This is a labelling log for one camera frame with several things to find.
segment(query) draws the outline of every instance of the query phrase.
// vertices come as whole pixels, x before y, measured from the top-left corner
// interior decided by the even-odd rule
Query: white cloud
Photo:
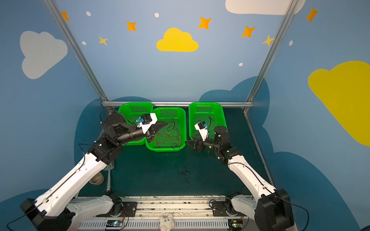
[[[37,79],[61,61],[68,52],[63,40],[55,39],[48,32],[25,31],[20,39],[21,50],[25,56],[22,63],[24,74]]]
[[[295,14],[298,13],[306,0],[299,0]],[[284,15],[290,0],[226,0],[226,9],[234,14],[271,14]]]

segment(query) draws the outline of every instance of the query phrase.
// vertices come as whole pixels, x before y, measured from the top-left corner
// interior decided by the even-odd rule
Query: dark green table surface
[[[232,145],[269,181],[242,110],[223,110]],[[87,183],[79,196],[103,195],[107,171],[101,173],[105,177],[104,183],[99,186]],[[154,152],[145,145],[124,146],[122,154],[115,160],[111,176],[113,190],[118,196],[228,195],[240,192],[243,185],[232,171],[220,163],[214,152],[196,153],[189,147],[178,152]],[[250,194],[246,187],[243,187],[242,193]]]

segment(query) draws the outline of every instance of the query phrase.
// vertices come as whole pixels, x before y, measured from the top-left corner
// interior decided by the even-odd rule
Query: orange star
[[[270,46],[271,41],[272,41],[272,40],[274,40],[274,39],[275,39],[275,38],[270,38],[270,35],[267,35],[267,40],[266,40],[266,41],[264,41],[262,44],[267,43],[267,45],[269,45],[269,46]]]
[[[128,24],[128,29],[127,29],[127,31],[129,31],[129,30],[136,31],[136,29],[135,29],[135,24],[136,24],[136,23],[129,23],[128,21],[126,21],[126,22],[127,22],[127,24]]]
[[[65,20],[67,21],[70,21],[69,18],[67,17],[67,11],[66,12],[62,12],[62,16]]]
[[[245,27],[245,31],[244,31],[244,34],[242,35],[242,37],[244,36],[248,36],[249,38],[252,36],[252,32],[255,28],[249,28],[249,27]]]
[[[107,43],[105,42],[106,40],[107,40],[107,38],[105,38],[105,39],[100,38],[99,43],[104,43],[106,46],[108,46]]]
[[[312,22],[313,17],[315,17],[315,15],[316,15],[318,12],[319,12],[319,11],[315,11],[315,10],[312,8],[312,10],[311,10],[310,14],[306,17],[306,19],[309,19],[309,20],[310,20],[310,22]]]
[[[200,28],[206,28],[208,30],[208,24],[211,21],[211,18],[209,19],[204,19],[201,17],[201,24],[199,25],[198,29]]]

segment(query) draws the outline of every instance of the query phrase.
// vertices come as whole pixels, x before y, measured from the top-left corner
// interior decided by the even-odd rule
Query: white vent grille
[[[107,220],[85,220],[78,230],[105,230]],[[130,230],[157,230],[158,220],[129,220],[125,229]],[[180,229],[223,229],[229,228],[227,219],[175,219],[174,230]],[[119,230],[119,228],[106,228],[106,230]]]
[[[174,229],[212,229],[229,228],[224,219],[176,219]]]
[[[104,230],[106,224],[105,220],[85,220],[78,230]]]
[[[147,229],[147,228],[158,228],[159,221],[146,220],[146,221],[129,221],[126,228],[134,229]]]

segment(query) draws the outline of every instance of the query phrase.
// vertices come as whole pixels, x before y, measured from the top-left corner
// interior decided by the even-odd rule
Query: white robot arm
[[[255,198],[251,200],[243,195],[229,198],[227,212],[234,215],[241,212],[247,215],[254,219],[258,228],[263,231],[296,231],[288,193],[283,189],[277,190],[269,184],[249,165],[244,156],[231,146],[226,127],[215,127],[215,139],[208,137],[208,126],[205,122],[197,123],[195,128],[201,137],[185,143],[194,151],[213,150],[221,163],[241,179]]]
[[[38,231],[75,231],[81,221],[106,213],[121,211],[122,200],[114,194],[78,204],[71,199],[98,172],[122,152],[122,144],[154,135],[167,122],[157,122],[155,113],[143,114],[137,126],[126,124],[119,113],[110,114],[101,124],[103,136],[93,144],[79,163],[56,185],[36,199],[27,199],[21,209]]]

